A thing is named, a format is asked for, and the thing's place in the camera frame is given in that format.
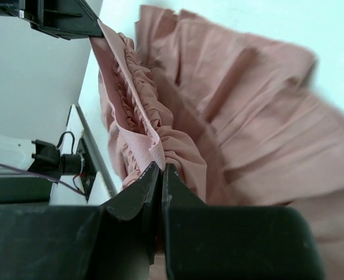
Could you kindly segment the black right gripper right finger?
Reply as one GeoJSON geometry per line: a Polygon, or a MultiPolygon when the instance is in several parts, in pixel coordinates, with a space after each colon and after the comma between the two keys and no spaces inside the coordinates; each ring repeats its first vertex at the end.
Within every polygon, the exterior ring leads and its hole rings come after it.
{"type": "Polygon", "coordinates": [[[164,251],[169,279],[324,279],[306,220],[285,206],[209,206],[163,173],[164,251]]]}

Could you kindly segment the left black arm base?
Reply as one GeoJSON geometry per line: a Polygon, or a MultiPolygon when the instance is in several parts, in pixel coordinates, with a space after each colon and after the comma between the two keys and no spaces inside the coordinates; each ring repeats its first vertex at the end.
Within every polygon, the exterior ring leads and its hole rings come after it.
{"type": "Polygon", "coordinates": [[[97,171],[83,138],[76,139],[73,132],[65,131],[56,145],[41,140],[31,143],[35,151],[31,154],[33,163],[29,172],[61,183],[86,200],[89,199],[97,171]],[[62,153],[66,135],[72,138],[71,148],[69,153],[62,153]]]}

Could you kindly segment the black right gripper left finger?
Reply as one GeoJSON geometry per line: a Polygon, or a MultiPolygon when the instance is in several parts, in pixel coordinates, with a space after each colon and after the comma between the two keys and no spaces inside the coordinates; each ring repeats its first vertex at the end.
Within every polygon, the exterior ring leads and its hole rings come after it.
{"type": "Polygon", "coordinates": [[[99,206],[0,205],[0,279],[148,279],[159,181],[151,163],[99,206]]]}

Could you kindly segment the pink pleated skirt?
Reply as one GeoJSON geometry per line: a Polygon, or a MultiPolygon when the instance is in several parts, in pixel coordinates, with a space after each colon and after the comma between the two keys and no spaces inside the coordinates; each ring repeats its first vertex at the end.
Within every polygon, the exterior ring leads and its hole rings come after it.
{"type": "Polygon", "coordinates": [[[344,115],[306,86],[314,54],[187,10],[143,5],[135,27],[90,41],[122,187],[172,163],[209,204],[289,204],[344,279],[344,115]]]}

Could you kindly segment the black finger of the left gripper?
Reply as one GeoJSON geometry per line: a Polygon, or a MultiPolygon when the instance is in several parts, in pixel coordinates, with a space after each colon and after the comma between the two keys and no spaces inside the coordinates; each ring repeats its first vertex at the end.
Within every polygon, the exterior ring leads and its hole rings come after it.
{"type": "Polygon", "coordinates": [[[98,19],[85,0],[37,1],[31,28],[66,40],[102,38],[98,19]]]}

